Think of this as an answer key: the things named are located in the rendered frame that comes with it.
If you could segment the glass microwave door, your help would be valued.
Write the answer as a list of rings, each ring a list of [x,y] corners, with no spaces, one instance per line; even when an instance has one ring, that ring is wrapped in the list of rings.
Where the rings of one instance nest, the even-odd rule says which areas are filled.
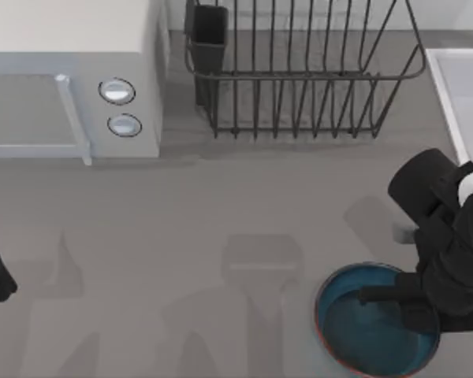
[[[58,74],[64,73],[0,72],[0,158],[82,160],[54,80]]]

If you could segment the small silver microwave knob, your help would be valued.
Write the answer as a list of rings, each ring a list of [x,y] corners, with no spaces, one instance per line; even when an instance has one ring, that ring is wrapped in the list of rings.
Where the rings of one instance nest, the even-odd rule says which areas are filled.
[[[106,122],[107,128],[120,138],[133,138],[142,132],[143,126],[138,118],[129,113],[110,117]]]

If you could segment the blue bowl with red rim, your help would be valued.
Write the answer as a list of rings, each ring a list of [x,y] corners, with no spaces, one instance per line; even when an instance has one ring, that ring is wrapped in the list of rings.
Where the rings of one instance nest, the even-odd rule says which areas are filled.
[[[357,376],[408,378],[433,359],[441,339],[439,321],[426,332],[404,325],[397,302],[361,303],[363,287],[392,287],[402,270],[377,262],[346,265],[322,283],[313,321],[319,342],[337,363]]]

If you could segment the large silver microwave knob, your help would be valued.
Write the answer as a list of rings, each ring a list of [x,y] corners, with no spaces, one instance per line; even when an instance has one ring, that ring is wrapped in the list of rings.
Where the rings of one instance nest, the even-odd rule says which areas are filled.
[[[99,95],[108,103],[116,106],[129,104],[136,97],[134,86],[127,80],[112,78],[99,84]]]

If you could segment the white sink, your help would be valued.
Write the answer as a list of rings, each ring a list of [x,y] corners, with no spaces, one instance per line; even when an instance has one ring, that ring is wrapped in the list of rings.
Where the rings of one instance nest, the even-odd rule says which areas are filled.
[[[426,50],[456,158],[473,161],[473,48]]]

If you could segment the pale microwave oven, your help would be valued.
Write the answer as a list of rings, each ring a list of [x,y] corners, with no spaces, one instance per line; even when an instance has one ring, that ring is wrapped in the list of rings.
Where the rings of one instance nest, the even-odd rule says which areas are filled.
[[[70,76],[92,162],[159,155],[168,63],[165,0],[0,0],[0,72]],[[116,106],[99,95],[112,78],[134,86],[132,102]],[[136,137],[107,128],[122,113],[142,123]]]

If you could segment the black cutlery holder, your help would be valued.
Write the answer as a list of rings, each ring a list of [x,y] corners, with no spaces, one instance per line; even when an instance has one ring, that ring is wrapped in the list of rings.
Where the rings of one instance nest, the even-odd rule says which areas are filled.
[[[196,89],[196,105],[205,109],[214,107],[218,81],[208,79],[222,72],[229,11],[224,6],[204,5],[199,0],[186,0],[184,33],[192,59]]]

